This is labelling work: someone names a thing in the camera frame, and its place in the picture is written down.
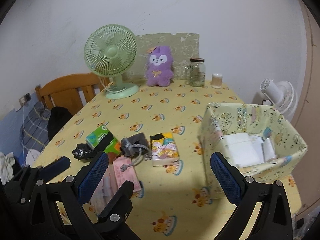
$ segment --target fabric storage bin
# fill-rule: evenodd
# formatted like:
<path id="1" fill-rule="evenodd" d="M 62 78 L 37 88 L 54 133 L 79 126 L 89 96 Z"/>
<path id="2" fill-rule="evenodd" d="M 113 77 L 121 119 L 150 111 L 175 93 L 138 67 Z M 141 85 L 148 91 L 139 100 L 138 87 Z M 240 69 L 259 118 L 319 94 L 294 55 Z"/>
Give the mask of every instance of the fabric storage bin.
<path id="1" fill-rule="evenodd" d="M 243 176 L 252 176 L 258 182 L 273 183 L 289 175 L 308 147 L 299 133 L 273 106 L 210 103 L 207 105 L 198 137 L 203 149 L 204 169 L 211 198 L 224 197 L 210 167 L 212 153 L 221 152 L 231 165 L 232 157 L 224 135 L 246 132 L 270 138 L 278 159 L 239 168 Z"/>

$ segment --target fan base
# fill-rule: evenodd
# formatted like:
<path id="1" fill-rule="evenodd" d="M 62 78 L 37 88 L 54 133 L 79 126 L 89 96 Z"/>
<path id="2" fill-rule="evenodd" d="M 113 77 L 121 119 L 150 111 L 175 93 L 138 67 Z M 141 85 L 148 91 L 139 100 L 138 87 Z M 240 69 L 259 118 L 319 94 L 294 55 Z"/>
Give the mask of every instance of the fan base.
<path id="1" fill-rule="evenodd" d="M 120 99 L 120 98 L 127 98 L 139 91 L 139 87 L 132 83 L 123 83 L 125 90 L 118 92 L 118 93 L 109 93 L 106 91 L 106 98 L 109 99 Z"/>

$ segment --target yellow tablecloth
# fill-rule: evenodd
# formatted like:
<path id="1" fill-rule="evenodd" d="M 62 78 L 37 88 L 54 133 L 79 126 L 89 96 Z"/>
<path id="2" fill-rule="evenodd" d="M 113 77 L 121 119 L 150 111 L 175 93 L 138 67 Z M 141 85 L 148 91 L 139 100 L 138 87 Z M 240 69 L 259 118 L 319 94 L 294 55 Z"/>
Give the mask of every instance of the yellow tablecloth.
<path id="1" fill-rule="evenodd" d="M 45 166 L 60 156 L 67 156 L 71 160 L 70 168 L 52 182 L 76 175 L 87 163 L 76 160 L 72 150 L 103 123 L 119 140 L 137 132 L 143 132 L 149 139 L 150 135 L 171 131 L 181 161 L 169 167 L 153 167 L 151 161 L 143 161 L 135 167 L 144 189 L 132 198 L 133 210 L 127 224 L 142 240 L 166 236 L 212 240 L 235 205 L 227 198 L 211 200 L 206 188 L 202 150 L 196 136 L 206 104 L 210 102 L 242 101 L 225 84 L 221 89 L 213 89 L 209 84 L 193 88 L 179 80 L 167 88 L 142 85 L 137 94 L 116 101 L 100 93 L 52 139 L 34 166 Z M 291 213 L 295 213 L 301 207 L 298 189 L 291 176 L 282 181 Z M 257 204 L 242 239 L 249 235 L 259 207 Z M 94 206 L 88 203 L 84 209 L 92 222 L 96 222 Z"/>

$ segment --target brown jar lid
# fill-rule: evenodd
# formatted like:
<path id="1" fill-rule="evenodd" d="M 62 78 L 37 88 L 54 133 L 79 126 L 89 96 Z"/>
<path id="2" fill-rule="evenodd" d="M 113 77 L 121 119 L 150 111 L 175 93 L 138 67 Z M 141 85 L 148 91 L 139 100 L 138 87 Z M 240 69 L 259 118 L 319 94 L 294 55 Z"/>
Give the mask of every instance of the brown jar lid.
<path id="1" fill-rule="evenodd" d="M 204 62 L 203 58 L 198 58 L 198 57 L 192 57 L 190 58 L 191 62 Z"/>

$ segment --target gold bow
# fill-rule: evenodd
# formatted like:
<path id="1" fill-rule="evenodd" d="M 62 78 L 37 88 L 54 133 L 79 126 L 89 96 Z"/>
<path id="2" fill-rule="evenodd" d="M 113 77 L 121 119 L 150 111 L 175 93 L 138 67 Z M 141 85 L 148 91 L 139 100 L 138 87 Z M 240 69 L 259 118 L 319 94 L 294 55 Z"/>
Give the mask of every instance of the gold bow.
<path id="1" fill-rule="evenodd" d="M 161 74 L 161 71 L 159 70 L 159 71 L 153 71 L 152 72 L 153 73 L 153 77 L 157 77 L 158 75 L 160 75 Z"/>

